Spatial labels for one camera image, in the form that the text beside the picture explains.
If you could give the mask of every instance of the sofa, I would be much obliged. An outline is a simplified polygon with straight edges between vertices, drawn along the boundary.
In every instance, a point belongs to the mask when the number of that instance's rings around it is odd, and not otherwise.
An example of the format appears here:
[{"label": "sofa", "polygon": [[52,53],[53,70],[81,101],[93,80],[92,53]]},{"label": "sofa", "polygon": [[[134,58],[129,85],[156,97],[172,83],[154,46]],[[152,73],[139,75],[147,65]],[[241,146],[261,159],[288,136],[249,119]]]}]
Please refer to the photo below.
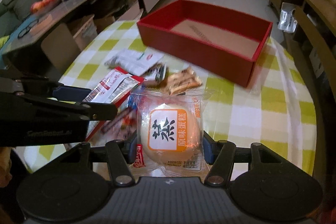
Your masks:
[{"label": "sofa", "polygon": [[10,35],[31,14],[31,5],[40,0],[2,0],[0,3],[0,38]]}]

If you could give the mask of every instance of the snack package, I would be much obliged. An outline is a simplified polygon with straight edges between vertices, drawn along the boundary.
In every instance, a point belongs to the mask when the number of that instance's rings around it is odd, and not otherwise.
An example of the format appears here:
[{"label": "snack package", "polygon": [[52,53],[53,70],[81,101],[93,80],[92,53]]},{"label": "snack package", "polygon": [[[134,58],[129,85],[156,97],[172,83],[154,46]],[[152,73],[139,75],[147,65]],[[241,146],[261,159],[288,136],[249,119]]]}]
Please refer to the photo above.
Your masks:
[{"label": "snack package", "polygon": [[197,176],[209,171],[203,154],[202,111],[206,92],[193,90],[170,96],[152,89],[135,89],[138,108],[137,159],[130,167],[135,177]]},{"label": "snack package", "polygon": [[105,146],[112,140],[127,140],[137,129],[137,109],[127,107],[113,121],[106,121],[90,139],[91,147]]},{"label": "snack package", "polygon": [[[107,76],[83,100],[91,103],[114,103],[118,111],[127,107],[130,91],[140,85],[144,79],[126,72],[120,67],[111,70]],[[90,121],[86,141],[104,125],[104,121]]]},{"label": "snack package", "polygon": [[153,52],[150,49],[146,49],[144,52],[123,49],[105,62],[104,65],[109,68],[120,66],[133,75],[141,76],[152,68],[162,57],[162,53]]},{"label": "snack package", "polygon": [[173,73],[167,78],[167,85],[161,89],[165,94],[180,94],[187,89],[196,88],[202,85],[202,81],[196,76],[191,67],[181,72]]},{"label": "snack package", "polygon": [[156,64],[150,68],[142,77],[145,79],[143,86],[156,86],[159,85],[166,76],[167,66],[165,64]]}]

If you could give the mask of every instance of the sofa cushion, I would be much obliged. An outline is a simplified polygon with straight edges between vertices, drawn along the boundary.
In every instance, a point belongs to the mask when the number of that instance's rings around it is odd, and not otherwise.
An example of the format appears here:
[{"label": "sofa cushion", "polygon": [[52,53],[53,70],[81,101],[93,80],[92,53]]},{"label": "sofa cushion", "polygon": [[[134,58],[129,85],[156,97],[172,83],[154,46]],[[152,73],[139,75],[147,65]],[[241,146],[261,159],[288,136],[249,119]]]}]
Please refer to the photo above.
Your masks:
[{"label": "sofa cushion", "polygon": [[7,7],[0,3],[0,16],[7,12]]},{"label": "sofa cushion", "polygon": [[17,15],[17,18],[21,21],[24,21],[27,17],[30,16],[30,7],[34,2],[40,0],[17,0],[14,5],[14,12]]},{"label": "sofa cushion", "polygon": [[21,21],[16,18],[16,15],[11,12],[5,12],[0,17],[0,37],[10,35],[21,25]]}]

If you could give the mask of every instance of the yellow and white tablecloth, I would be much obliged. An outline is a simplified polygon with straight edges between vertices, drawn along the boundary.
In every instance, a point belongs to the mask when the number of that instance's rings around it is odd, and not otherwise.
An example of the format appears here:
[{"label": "yellow and white tablecloth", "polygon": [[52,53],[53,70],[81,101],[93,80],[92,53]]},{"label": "yellow and white tablecloth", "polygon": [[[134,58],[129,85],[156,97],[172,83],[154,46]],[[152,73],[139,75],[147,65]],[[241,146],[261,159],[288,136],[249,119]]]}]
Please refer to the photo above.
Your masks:
[{"label": "yellow and white tablecloth", "polygon": [[[68,68],[60,82],[94,88],[108,73],[104,62],[124,48],[137,51],[146,48],[135,21],[117,21],[100,33]],[[163,62],[170,72],[190,65],[167,54]],[[258,64],[262,69],[257,91],[246,90],[192,65],[202,79],[203,87],[216,90],[204,109],[204,130],[215,140],[229,140],[238,147],[261,142],[312,174],[316,144],[315,108],[293,58],[270,38]],[[64,151],[63,145],[27,147],[25,161],[35,171]],[[236,175],[244,172],[244,168],[236,168]]]}]

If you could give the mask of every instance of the red box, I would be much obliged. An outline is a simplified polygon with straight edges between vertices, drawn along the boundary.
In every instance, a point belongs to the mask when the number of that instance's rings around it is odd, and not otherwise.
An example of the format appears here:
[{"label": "red box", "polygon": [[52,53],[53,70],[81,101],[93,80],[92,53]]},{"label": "red box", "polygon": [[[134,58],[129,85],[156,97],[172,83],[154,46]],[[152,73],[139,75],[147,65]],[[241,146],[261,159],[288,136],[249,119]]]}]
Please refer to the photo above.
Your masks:
[{"label": "red box", "polygon": [[225,7],[177,0],[141,19],[143,43],[247,87],[272,22]]}]

